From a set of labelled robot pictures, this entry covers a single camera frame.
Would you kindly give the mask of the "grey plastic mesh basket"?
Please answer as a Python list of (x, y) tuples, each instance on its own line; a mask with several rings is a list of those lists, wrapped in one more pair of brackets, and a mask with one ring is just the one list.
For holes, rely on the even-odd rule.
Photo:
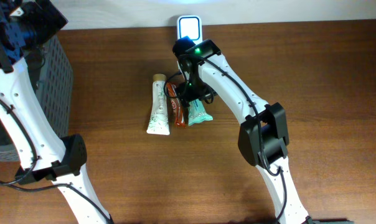
[[(50, 126), (60, 138), (68, 135), (73, 70), (58, 37), (27, 54), (34, 93)], [(18, 161), (18, 153), (0, 122), (0, 162)]]

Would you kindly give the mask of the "teal snack packet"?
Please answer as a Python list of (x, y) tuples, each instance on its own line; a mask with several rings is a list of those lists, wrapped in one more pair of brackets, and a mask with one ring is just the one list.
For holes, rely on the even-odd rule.
[(194, 100), (189, 103), (188, 107), (188, 125), (192, 126), (194, 124), (199, 124), (204, 121), (212, 121), (213, 117), (209, 115), (203, 103), (200, 100)]

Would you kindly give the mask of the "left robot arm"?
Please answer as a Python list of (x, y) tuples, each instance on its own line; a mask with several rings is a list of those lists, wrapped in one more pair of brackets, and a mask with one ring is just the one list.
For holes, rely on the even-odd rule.
[(87, 174), (81, 135), (60, 138), (34, 93), (24, 51), (46, 43), (68, 20), (50, 1), (0, 1), (0, 121), (13, 141), (21, 166), (1, 186), (25, 191), (42, 179), (58, 188), (79, 223), (113, 223)]

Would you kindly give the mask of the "orange red snack bar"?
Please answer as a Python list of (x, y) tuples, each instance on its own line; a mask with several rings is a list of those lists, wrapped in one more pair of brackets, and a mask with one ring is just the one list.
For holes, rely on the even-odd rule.
[(169, 98), (171, 99), (171, 106), (174, 114), (174, 124), (177, 127), (184, 128), (186, 126), (186, 121), (184, 119), (184, 110), (181, 105), (180, 99), (176, 95), (176, 86), (172, 83), (166, 84), (167, 92)]

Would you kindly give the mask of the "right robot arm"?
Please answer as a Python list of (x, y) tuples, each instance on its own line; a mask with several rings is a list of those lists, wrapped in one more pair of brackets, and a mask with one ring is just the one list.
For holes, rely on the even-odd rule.
[(176, 93), (182, 105), (190, 107), (195, 100), (211, 104), (219, 96), (236, 117), (240, 125), (238, 148), (265, 182), (275, 208), (274, 223), (312, 223), (289, 169), (284, 108), (279, 103), (269, 104), (251, 91), (211, 40), (195, 44), (183, 37), (172, 52), (185, 79)]

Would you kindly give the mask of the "white floral cream tube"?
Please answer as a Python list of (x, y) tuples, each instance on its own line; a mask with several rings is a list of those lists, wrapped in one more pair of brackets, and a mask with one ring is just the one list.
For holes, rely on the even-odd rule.
[(165, 82), (164, 74), (158, 73), (153, 76), (153, 103), (146, 131), (148, 134), (170, 135), (167, 98), (164, 93)]

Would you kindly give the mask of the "white barcode scanner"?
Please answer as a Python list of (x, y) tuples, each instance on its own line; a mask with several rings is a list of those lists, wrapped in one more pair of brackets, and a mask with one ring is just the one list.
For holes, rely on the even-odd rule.
[(203, 41), (202, 20), (196, 15), (183, 15), (177, 18), (177, 38), (189, 37), (195, 44)]

